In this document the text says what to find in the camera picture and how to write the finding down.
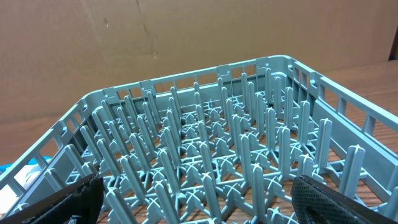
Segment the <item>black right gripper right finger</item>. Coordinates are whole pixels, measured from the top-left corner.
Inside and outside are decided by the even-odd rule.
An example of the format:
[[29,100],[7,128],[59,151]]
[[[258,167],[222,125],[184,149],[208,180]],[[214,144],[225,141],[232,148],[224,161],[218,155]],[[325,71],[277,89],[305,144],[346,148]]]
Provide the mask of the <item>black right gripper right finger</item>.
[[299,223],[397,223],[307,175],[294,178],[290,194]]

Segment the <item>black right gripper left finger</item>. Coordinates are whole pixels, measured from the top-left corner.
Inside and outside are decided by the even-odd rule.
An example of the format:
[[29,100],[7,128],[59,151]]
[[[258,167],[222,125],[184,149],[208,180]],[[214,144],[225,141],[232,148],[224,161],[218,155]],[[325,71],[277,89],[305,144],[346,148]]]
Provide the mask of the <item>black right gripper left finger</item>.
[[90,174],[1,219],[1,223],[96,223],[103,202],[103,178]]

